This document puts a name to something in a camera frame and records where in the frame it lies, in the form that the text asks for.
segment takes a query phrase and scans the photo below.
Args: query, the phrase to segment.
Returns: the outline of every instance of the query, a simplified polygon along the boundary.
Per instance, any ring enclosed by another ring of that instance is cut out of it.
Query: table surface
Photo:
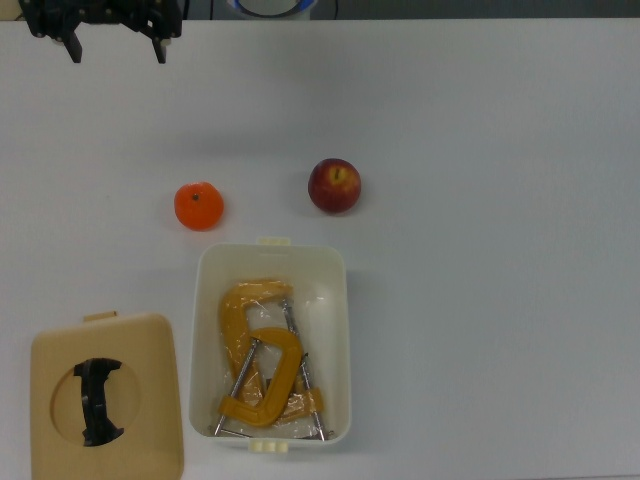
[[[124,27],[81,65],[0,26],[0,463],[30,478],[34,336],[109,309],[173,326],[185,480],[640,473],[637,20]],[[349,215],[310,203],[325,157]],[[182,228],[178,186],[227,201]],[[348,268],[353,423],[327,452],[229,450],[188,422],[200,254],[264,235]]]

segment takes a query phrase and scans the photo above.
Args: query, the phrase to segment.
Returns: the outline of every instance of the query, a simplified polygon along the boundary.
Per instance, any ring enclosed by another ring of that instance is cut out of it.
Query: apple
[[[360,198],[360,174],[345,160],[327,158],[311,172],[308,189],[311,201],[320,210],[346,212]]]

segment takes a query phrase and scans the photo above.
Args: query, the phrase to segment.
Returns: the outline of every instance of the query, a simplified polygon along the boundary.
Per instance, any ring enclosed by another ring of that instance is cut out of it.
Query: tan lid
[[[104,317],[33,341],[32,478],[179,479],[184,456],[171,326],[157,314]]]

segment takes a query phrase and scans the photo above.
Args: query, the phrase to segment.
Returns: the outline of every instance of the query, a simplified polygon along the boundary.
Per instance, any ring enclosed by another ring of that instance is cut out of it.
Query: metal rod
[[[251,435],[245,435],[244,433],[234,432],[233,430],[227,430],[226,428],[221,428],[220,433],[226,433],[229,435],[234,435],[236,437],[242,437],[242,438],[253,438]]]
[[[296,321],[293,316],[293,306],[291,305],[291,301],[288,298],[284,298],[280,302],[280,306],[282,307],[282,312],[284,313],[284,319],[287,321],[287,328],[291,333],[293,333],[298,339],[300,339],[300,332],[298,331],[298,327],[296,326]],[[309,373],[309,368],[307,367],[307,354],[305,354],[302,359],[302,363],[300,363],[300,374],[302,376],[302,383],[304,385],[305,390],[311,390],[313,385],[311,383],[311,374]],[[322,422],[322,417],[318,412],[312,412],[311,418],[313,419],[313,424],[316,427],[318,432],[318,437],[320,440],[327,440],[327,433],[325,432],[324,423]]]
[[[253,362],[254,357],[256,356],[256,351],[258,350],[258,345],[260,345],[260,340],[256,338],[251,339],[251,348],[247,352],[247,356],[244,359],[244,363],[242,364],[242,368],[240,369],[240,373],[238,374],[238,378],[236,379],[236,383],[233,385],[231,389],[231,393],[229,396],[231,398],[236,398],[240,389],[242,388],[242,384],[244,383],[244,378],[247,376],[247,372],[249,371],[249,367],[251,367],[251,363]],[[213,436],[217,437],[221,432],[229,433],[225,431],[222,427],[224,426],[224,422],[227,421],[226,415],[220,415],[220,419],[218,420],[218,425],[216,425],[215,430],[213,431]]]

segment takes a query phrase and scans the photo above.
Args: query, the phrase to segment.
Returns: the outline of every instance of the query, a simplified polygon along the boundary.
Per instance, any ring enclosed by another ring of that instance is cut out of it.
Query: yellow c-clamp
[[[246,436],[224,430],[227,417],[254,427],[267,427],[311,415],[317,430],[316,438],[326,439],[319,416],[319,412],[324,410],[322,395],[310,383],[290,306],[292,294],[291,285],[267,279],[240,283],[223,297],[220,303],[220,326],[235,384],[231,393],[220,403],[220,420],[214,435],[230,433]],[[283,307],[288,328],[270,327],[251,332],[247,308],[267,302],[278,302]],[[261,343],[272,344],[282,350],[266,394],[254,360]]]

